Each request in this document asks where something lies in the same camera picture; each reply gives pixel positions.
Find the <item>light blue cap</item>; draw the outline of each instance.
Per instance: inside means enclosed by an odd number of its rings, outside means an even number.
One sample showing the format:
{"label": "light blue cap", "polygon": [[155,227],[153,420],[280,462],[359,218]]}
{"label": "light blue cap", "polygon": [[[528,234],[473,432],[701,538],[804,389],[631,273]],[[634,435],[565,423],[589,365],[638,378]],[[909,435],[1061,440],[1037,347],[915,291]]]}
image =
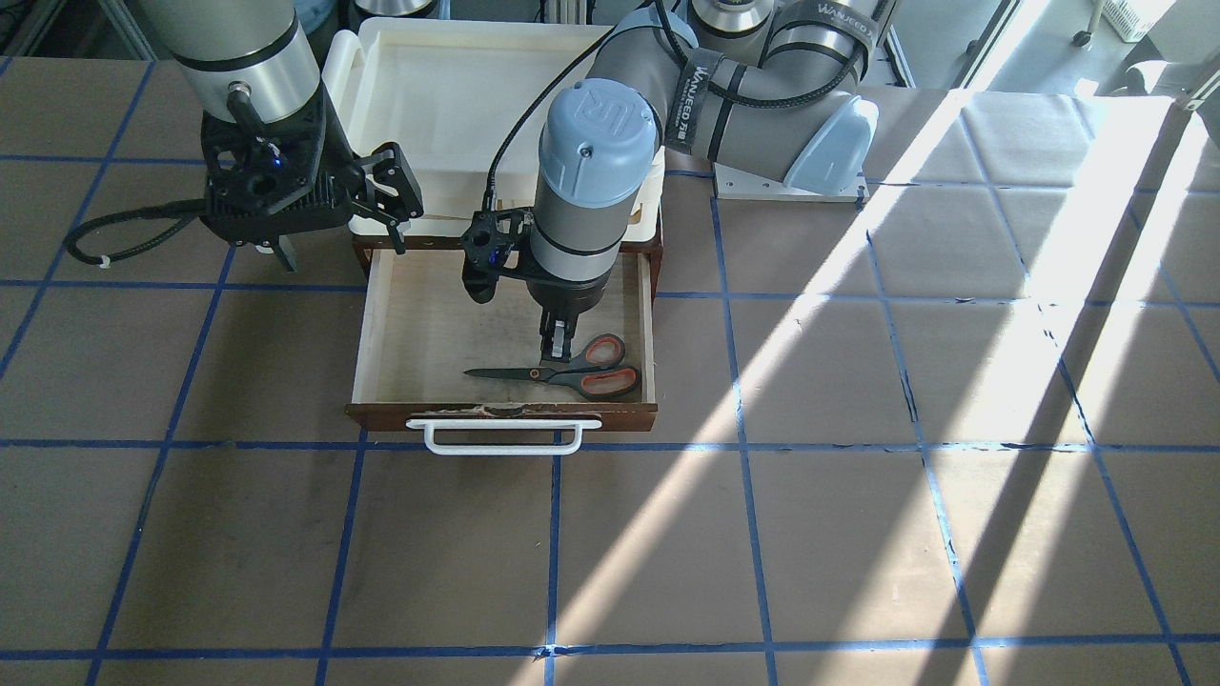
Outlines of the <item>light blue cap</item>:
{"label": "light blue cap", "polygon": [[783,184],[838,195],[855,182],[877,131],[877,105],[859,95],[844,103],[792,162]]}
{"label": "light blue cap", "polygon": [[658,145],[656,121],[643,95],[616,81],[587,78],[555,96],[538,160],[560,198],[609,208],[644,182]]}

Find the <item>drawer handle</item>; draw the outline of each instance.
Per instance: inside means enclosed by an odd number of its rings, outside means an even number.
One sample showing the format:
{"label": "drawer handle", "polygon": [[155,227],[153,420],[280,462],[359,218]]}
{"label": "drawer handle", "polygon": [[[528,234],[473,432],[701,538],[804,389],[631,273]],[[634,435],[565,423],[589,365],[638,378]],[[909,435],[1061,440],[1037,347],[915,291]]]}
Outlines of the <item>drawer handle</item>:
{"label": "drawer handle", "polygon": [[[423,444],[438,455],[571,455],[581,449],[586,428],[600,428],[601,420],[597,419],[412,419],[406,422],[407,428],[423,430]],[[506,430],[571,430],[572,441],[559,446],[538,443],[516,444],[442,444],[437,443],[437,430],[472,430],[488,428],[495,431]]]}

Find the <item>metal frame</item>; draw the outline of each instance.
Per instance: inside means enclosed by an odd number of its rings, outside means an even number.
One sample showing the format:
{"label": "metal frame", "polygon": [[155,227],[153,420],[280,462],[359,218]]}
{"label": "metal frame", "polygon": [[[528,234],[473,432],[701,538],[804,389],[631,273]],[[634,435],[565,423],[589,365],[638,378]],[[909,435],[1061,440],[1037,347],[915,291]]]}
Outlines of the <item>metal frame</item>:
{"label": "metal frame", "polygon": [[152,50],[152,44],[149,43],[149,39],[140,29],[140,24],[132,16],[132,11],[127,9],[127,4],[123,0],[98,0],[98,5],[101,6],[101,11],[105,12],[111,26],[118,32],[118,38],[122,39],[133,55],[145,62],[156,60],[156,51]]}
{"label": "metal frame", "polygon": [[1193,112],[1218,88],[1220,88],[1220,50],[1213,52],[1208,57],[1208,61],[1203,63],[1203,68],[1199,71],[1199,76],[1196,77],[1194,84],[1177,96],[1177,106]]}
{"label": "metal frame", "polygon": [[26,21],[17,29],[9,44],[9,54],[16,56],[30,55],[46,38],[46,32],[60,16],[67,0],[34,0],[34,6],[26,15]]}
{"label": "metal frame", "polygon": [[898,85],[915,88],[915,74],[911,72],[910,62],[906,61],[906,52],[903,51],[903,44],[898,40],[898,29],[892,23],[886,29],[883,48],[889,54],[889,66],[894,72],[894,78],[899,82]]}
{"label": "metal frame", "polygon": [[547,0],[547,22],[554,24],[587,24],[584,0]]}
{"label": "metal frame", "polygon": [[958,78],[953,82],[953,88],[970,88],[974,84],[975,78],[978,76],[978,70],[982,68],[983,62],[991,56],[992,50],[996,49],[996,43],[1004,34],[1004,29],[1013,21],[1013,16],[1016,15],[1016,9],[1020,5],[1021,0],[1000,0],[999,6],[996,7],[996,12],[992,13],[991,21],[987,22],[987,28],[983,29],[978,40],[972,43],[975,48],[971,60],[966,66],[961,67]]}

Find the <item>white box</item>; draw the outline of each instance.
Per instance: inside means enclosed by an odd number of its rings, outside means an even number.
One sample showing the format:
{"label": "white box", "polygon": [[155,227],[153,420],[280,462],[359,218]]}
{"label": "white box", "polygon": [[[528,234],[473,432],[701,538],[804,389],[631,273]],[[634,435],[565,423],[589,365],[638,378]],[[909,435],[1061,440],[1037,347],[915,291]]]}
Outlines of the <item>white box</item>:
{"label": "white box", "polygon": [[[425,217],[409,236],[461,236],[479,208],[487,167],[529,103],[605,27],[373,18],[360,35],[334,37],[322,72],[339,120],[357,155],[387,140],[403,146],[423,192]],[[586,60],[548,96],[517,134],[497,175],[503,208],[532,205],[538,137],[550,100],[580,81]],[[659,150],[627,220],[630,242],[656,233],[665,176]],[[384,236],[364,218],[354,233]]]}

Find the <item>open drawer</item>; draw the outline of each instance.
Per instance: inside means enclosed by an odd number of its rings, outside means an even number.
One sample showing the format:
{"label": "open drawer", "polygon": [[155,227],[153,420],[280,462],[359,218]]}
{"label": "open drawer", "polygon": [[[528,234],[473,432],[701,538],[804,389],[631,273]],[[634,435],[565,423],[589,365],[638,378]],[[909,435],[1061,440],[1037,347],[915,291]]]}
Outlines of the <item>open drawer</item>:
{"label": "open drawer", "polygon": [[[614,402],[588,402],[544,383],[475,378],[472,367],[538,361],[542,309],[523,283],[501,278],[479,305],[461,284],[461,250],[373,250],[348,414],[370,431],[405,431],[421,420],[500,420],[479,428],[518,428],[514,420],[599,420],[606,431],[648,431],[656,417],[651,283],[647,258],[622,253],[598,306],[581,315],[572,348],[616,333],[640,386]],[[590,427],[597,422],[588,422]]]}

